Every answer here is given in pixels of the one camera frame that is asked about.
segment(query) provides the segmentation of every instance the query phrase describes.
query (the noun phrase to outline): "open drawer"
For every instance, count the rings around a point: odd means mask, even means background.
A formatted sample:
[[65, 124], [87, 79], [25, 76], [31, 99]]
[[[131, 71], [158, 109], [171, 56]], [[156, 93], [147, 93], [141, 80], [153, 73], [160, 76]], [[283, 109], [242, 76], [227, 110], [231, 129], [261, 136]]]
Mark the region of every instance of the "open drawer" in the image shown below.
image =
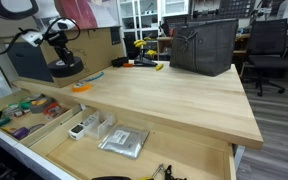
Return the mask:
[[[68, 131], [93, 112], [92, 108], [79, 112], [29, 148], [77, 179], [114, 175], [137, 180], [151, 176], [161, 163], [165, 168], [172, 165], [177, 178], [236, 179], [231, 144], [135, 117], [117, 115], [117, 124], [150, 130], [135, 160], [99, 149], [102, 139], [71, 139]], [[164, 179], [164, 174], [160, 172], [155, 179]]]
[[[18, 103], [20, 100], [31, 96], [27, 91], [17, 91], [11, 95], [5, 96], [0, 98], [0, 109], [6, 107], [8, 104]], [[80, 111], [80, 106], [77, 103], [63, 103], [60, 99], [55, 100], [64, 108], [65, 112], [60, 115], [59, 117], [48, 121], [45, 119], [42, 113], [33, 114], [31, 112], [24, 114], [20, 117], [12, 117], [11, 121], [2, 127], [9, 127], [9, 128], [21, 128], [26, 127], [30, 128], [37, 124], [45, 124], [41, 128], [37, 129], [36, 131], [30, 133], [28, 136], [21, 140], [17, 140], [13, 138], [12, 135], [0, 129], [0, 145], [3, 143], [2, 141], [7, 142], [10, 146], [14, 146], [16, 143], [21, 143], [27, 147], [35, 143], [37, 140], [54, 130], [60, 124], [66, 122], [70, 118], [72, 118], [75, 114]]]

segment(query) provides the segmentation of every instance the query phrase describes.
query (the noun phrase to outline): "yellow object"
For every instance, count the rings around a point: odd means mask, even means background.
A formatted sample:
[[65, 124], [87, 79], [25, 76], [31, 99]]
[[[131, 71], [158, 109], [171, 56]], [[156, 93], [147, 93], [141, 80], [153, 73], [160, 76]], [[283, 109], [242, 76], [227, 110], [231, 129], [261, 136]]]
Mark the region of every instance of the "yellow object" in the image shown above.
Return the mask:
[[34, 105], [39, 106], [39, 105], [44, 104], [46, 101], [47, 101], [46, 99], [41, 99], [41, 100], [37, 101], [37, 103]]
[[0, 127], [3, 131], [13, 134], [17, 129], [13, 127]]
[[90, 83], [76, 83], [72, 87], [72, 91], [73, 92], [82, 92], [82, 91], [88, 90], [89, 88], [91, 88]]
[[155, 69], [156, 69], [156, 71], [159, 71], [159, 70], [161, 70], [163, 67], [164, 67], [163, 64], [158, 64], [158, 65], [155, 66]]
[[156, 54], [156, 51], [154, 51], [154, 50], [148, 50], [148, 51], [147, 51], [147, 54], [148, 54], [151, 58], [154, 58], [154, 54]]
[[134, 41], [134, 45], [136, 45], [137, 43], [139, 43], [141, 41], [143, 41], [143, 40], [139, 39], [139, 40]]
[[144, 178], [140, 178], [138, 180], [154, 180], [154, 178], [152, 178], [152, 177], [144, 177]]
[[138, 47], [138, 48], [140, 48], [141, 46], [143, 46], [145, 44], [146, 44], [146, 42], [144, 40], [142, 40], [142, 39], [134, 41], [135, 47]]
[[145, 41], [141, 41], [141, 42], [137, 43], [137, 44], [135, 45], [135, 47], [141, 47], [141, 46], [143, 46], [143, 45], [145, 45], [145, 44], [146, 44]]

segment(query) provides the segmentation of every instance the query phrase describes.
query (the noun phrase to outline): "screwdriver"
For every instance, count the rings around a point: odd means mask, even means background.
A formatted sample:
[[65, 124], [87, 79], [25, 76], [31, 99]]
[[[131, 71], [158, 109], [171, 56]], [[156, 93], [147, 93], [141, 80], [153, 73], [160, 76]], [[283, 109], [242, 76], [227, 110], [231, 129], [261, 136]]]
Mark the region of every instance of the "screwdriver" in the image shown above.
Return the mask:
[[139, 180], [154, 180], [155, 176], [157, 175], [157, 173], [159, 173], [160, 171], [165, 171], [164, 165], [160, 164], [157, 168], [157, 170], [155, 171], [155, 173], [151, 176], [151, 177], [144, 177], [144, 178], [140, 178]]

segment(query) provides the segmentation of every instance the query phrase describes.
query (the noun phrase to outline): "white cabinet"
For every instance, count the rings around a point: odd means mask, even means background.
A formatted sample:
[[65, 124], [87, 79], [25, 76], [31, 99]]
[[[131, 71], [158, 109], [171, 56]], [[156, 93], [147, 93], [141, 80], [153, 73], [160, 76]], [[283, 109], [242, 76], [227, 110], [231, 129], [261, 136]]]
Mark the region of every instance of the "white cabinet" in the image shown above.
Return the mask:
[[143, 39], [159, 35], [160, 0], [119, 0], [118, 4], [124, 37]]
[[178, 16], [189, 13], [189, 0], [162, 0], [162, 16]]

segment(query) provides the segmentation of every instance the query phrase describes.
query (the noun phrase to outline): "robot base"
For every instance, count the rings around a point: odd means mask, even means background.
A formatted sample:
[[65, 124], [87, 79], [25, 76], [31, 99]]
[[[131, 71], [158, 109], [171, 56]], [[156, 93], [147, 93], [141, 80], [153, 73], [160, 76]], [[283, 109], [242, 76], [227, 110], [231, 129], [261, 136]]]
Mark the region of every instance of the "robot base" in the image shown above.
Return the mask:
[[47, 65], [53, 77], [64, 78], [81, 72], [84, 68], [81, 58], [74, 56], [72, 65], [65, 64], [61, 59], [52, 61]]

